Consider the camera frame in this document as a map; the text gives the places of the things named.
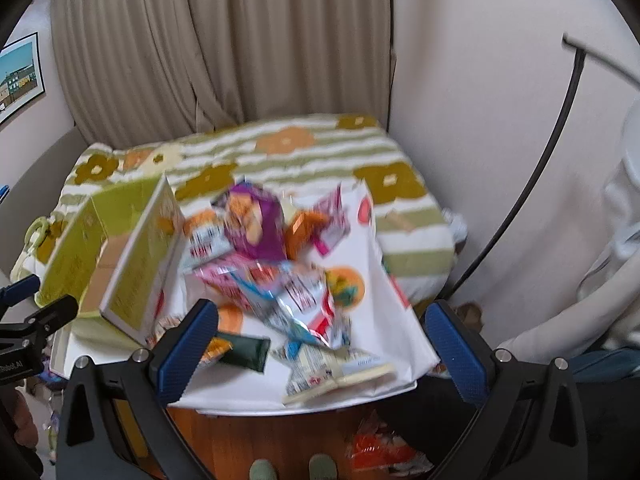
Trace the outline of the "pink striped snack bag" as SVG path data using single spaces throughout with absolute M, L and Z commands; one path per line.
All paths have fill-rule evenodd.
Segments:
M 245 312 L 261 315 L 282 288 L 277 263 L 246 258 L 237 252 L 206 262 L 191 271 L 218 296 Z

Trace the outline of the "silver grey snack bag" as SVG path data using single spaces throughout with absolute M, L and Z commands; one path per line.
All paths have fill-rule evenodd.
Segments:
M 283 398 L 285 405 L 305 403 L 395 373 L 392 363 L 352 347 L 328 350 L 290 341 L 272 350 L 271 355 L 291 371 Z

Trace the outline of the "shrimp flakes snack bag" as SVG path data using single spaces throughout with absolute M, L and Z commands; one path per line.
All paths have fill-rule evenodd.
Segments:
M 256 261 L 232 271 L 231 279 L 250 313 L 288 338 L 329 350 L 352 342 L 350 322 L 318 266 Z

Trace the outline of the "purple snack bag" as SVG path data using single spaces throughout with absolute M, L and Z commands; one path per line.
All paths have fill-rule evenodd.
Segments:
M 224 232 L 237 252 L 257 260 L 286 259 L 284 215 L 273 193 L 243 180 L 215 197 L 212 206 L 222 211 Z

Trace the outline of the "orange snack bag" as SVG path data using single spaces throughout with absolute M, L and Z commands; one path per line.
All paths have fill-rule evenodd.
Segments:
M 313 210 L 299 211 L 284 233 L 284 248 L 286 256 L 295 260 L 299 252 L 304 249 L 311 239 L 329 222 L 329 217 L 322 212 Z

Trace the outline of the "pink white snack bag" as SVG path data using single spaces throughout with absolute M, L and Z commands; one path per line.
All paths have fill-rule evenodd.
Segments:
M 325 257 L 350 233 L 347 211 L 343 206 L 342 188 L 338 186 L 328 195 L 320 198 L 314 204 L 312 211 L 326 217 L 326 223 L 312 238 L 318 253 Z

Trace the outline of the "dark green snack bar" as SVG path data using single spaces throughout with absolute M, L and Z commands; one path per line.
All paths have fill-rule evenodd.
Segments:
M 262 374 L 266 367 L 271 340 L 219 332 L 217 336 L 231 344 L 220 362 Z

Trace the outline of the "green cardboard storage box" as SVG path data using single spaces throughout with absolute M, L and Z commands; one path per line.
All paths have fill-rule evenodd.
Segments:
M 78 302 L 76 337 L 116 348 L 147 346 L 184 217 L 163 176 L 119 183 L 88 197 L 63 230 L 36 303 Z

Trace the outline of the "white persimmon print cloth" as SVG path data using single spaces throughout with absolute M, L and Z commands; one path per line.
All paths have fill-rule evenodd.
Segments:
M 360 385 L 323 393 L 314 400 L 288 402 L 291 370 L 276 358 L 286 344 L 285 334 L 235 307 L 198 278 L 174 273 L 165 285 L 163 316 L 179 316 L 195 299 L 218 304 L 219 326 L 227 333 L 262 338 L 270 351 L 262 372 L 221 362 L 203 367 L 192 378 L 179 406 L 202 414 L 224 416 L 297 415 L 347 408 L 404 393 L 416 386 L 420 376 L 433 368 L 438 357 L 420 327 L 408 300 L 382 265 L 375 238 L 372 200 L 368 188 L 349 184 L 342 191 L 348 214 L 349 234 L 329 255 L 315 250 L 304 259 L 326 269 L 340 288 L 337 307 L 350 321 L 350 342 L 359 350 L 348 369 L 358 372 L 366 364 L 385 364 L 386 375 Z

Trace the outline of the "red snack bag on floor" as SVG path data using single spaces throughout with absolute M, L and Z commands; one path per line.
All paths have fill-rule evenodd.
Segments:
M 372 411 L 350 438 L 346 456 L 353 471 L 380 470 L 397 478 L 428 474 L 433 464 Z

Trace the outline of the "person's white clothing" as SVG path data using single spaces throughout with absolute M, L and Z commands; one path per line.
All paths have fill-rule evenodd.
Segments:
M 639 104 L 625 118 L 622 161 L 603 189 L 611 238 L 577 287 L 577 302 L 501 344 L 520 360 L 574 358 L 598 340 L 639 347 Z

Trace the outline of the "framed building picture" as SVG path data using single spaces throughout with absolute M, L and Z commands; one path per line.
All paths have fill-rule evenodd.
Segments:
M 38 32 L 12 41 L 1 50 L 0 122 L 46 92 L 42 80 Z

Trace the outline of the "green striped floral blanket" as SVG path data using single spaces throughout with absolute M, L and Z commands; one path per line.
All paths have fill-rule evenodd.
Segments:
M 378 121 L 366 115 L 309 115 L 250 122 L 164 143 L 116 150 L 102 143 L 74 155 L 43 212 L 18 229 L 3 272 L 22 278 L 44 270 L 67 223 L 90 195 L 110 186 L 164 176 L 183 209 L 247 179 L 273 193 L 323 193 L 367 185 L 384 266 L 410 304 L 435 298 L 456 263 L 454 234 L 416 165 Z

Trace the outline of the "beige pleated curtain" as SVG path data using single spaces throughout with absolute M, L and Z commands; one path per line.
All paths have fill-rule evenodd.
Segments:
M 392 0 L 51 0 L 74 122 L 115 148 L 390 108 Z

